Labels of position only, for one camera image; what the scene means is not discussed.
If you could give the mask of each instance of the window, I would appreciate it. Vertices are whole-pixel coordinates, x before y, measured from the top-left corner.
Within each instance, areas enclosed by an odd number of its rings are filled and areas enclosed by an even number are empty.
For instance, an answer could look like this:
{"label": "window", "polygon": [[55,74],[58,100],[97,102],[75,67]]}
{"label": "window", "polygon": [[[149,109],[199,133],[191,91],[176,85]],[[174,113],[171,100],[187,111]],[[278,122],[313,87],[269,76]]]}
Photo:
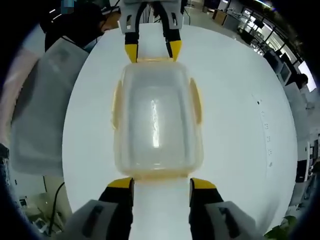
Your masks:
{"label": "window", "polygon": [[263,28],[258,28],[257,31],[261,33],[261,35],[263,36],[263,40],[266,40],[267,37],[272,32],[272,27],[266,24],[264,21],[263,21],[263,24],[264,24]]}
{"label": "window", "polygon": [[240,17],[240,24],[239,24],[239,28],[240,29],[244,29],[246,32],[250,32],[251,28],[248,27],[248,22],[250,19],[250,15],[251,15],[252,11],[248,8],[245,8],[244,11],[242,12],[242,16]]}
{"label": "window", "polygon": [[253,26],[255,25],[254,24],[254,21],[256,20],[256,18],[254,17],[254,16],[251,16],[250,17],[250,20],[247,22],[247,24],[248,24],[248,26],[250,27],[250,28],[253,28]]}
{"label": "window", "polygon": [[280,51],[281,53],[286,54],[288,56],[292,64],[297,60],[296,56],[293,54],[293,52],[290,50],[290,48],[287,45],[281,48]]}
{"label": "window", "polygon": [[268,19],[264,19],[263,23],[265,25],[267,25],[268,27],[270,27],[271,29],[273,29],[275,27],[275,25],[272,22],[270,22]]}
{"label": "window", "polygon": [[271,36],[268,38],[268,40],[266,41],[266,43],[267,44],[270,43],[271,45],[269,44],[269,46],[273,48],[275,51],[277,51],[283,46],[284,41],[281,40],[278,34],[273,32]]}

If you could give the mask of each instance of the robotic arm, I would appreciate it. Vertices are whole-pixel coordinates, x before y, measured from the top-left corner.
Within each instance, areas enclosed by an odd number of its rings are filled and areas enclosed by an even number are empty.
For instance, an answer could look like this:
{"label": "robotic arm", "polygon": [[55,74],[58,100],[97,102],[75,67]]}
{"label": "robotic arm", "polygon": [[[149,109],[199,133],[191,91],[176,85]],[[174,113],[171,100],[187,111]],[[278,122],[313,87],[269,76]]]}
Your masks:
{"label": "robotic arm", "polygon": [[125,51],[132,63],[137,62],[139,22],[147,5],[152,5],[162,21],[163,36],[169,57],[177,60],[182,41],[179,30],[183,25],[184,6],[181,0],[123,0],[120,4],[120,28],[125,34]]}
{"label": "robotic arm", "polygon": [[[111,182],[99,200],[90,200],[70,217],[58,240],[130,239],[134,185],[130,177]],[[231,201],[223,201],[214,184],[191,178],[190,190],[188,220],[193,240],[264,239],[255,221]]]}

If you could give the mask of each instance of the floor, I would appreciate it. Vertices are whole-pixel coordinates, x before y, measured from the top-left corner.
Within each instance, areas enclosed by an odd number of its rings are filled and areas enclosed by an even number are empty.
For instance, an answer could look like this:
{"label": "floor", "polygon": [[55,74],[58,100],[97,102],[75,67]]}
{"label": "floor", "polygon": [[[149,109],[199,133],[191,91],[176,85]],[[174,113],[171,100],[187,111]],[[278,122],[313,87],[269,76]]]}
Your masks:
{"label": "floor", "polygon": [[[195,9],[190,7],[186,7],[186,10],[190,15],[190,19],[187,14],[184,14],[184,24],[189,25],[189,20],[190,20],[190,25],[192,26],[197,26],[197,27],[201,27],[201,28],[205,28],[208,30],[221,33],[236,41],[239,41],[245,44],[238,34],[216,24],[212,20],[212,15],[213,15],[212,12],[204,13],[200,9]],[[45,180],[45,186],[46,186],[45,197],[43,194],[40,196],[34,196],[29,200],[29,202],[30,201],[33,202],[38,206],[38,209],[41,209],[41,211],[44,212],[46,216],[50,216],[56,191],[58,187],[63,183],[64,179],[63,177],[46,176],[44,177],[44,180]],[[57,197],[56,210],[59,213],[61,213],[61,221],[63,223],[72,214],[68,197],[67,197],[66,186],[63,186],[59,191],[59,194]]]}

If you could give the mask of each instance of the person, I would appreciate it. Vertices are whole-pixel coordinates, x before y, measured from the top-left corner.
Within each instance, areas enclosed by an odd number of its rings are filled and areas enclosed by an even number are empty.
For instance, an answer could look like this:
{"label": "person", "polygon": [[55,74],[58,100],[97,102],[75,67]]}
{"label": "person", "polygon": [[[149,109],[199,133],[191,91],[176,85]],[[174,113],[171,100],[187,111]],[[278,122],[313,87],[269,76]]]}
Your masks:
{"label": "person", "polygon": [[301,90],[304,86],[307,85],[308,83],[308,77],[304,73],[302,74],[297,74],[295,76],[294,82],[296,83],[297,87],[299,90]]}
{"label": "person", "polygon": [[47,51],[58,39],[67,37],[80,48],[103,35],[110,26],[106,24],[100,8],[90,2],[74,6],[74,11],[57,17],[45,34]]}

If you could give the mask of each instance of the white table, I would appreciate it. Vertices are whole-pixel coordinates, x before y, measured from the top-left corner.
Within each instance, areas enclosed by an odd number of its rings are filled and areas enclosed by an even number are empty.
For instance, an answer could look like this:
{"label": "white table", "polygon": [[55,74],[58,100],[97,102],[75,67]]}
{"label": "white table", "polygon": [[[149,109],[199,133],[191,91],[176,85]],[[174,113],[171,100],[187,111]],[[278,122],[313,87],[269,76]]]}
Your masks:
{"label": "white table", "polygon": [[[139,57],[168,56],[160,24],[141,24]],[[220,33],[180,31],[178,61],[201,91],[204,161],[191,176],[214,183],[256,221],[282,221],[295,185],[297,139],[284,90],[267,61]],[[72,211],[123,176],[114,164],[113,93],[129,64],[119,29],[101,38],[75,83],[63,130],[63,175]]]}

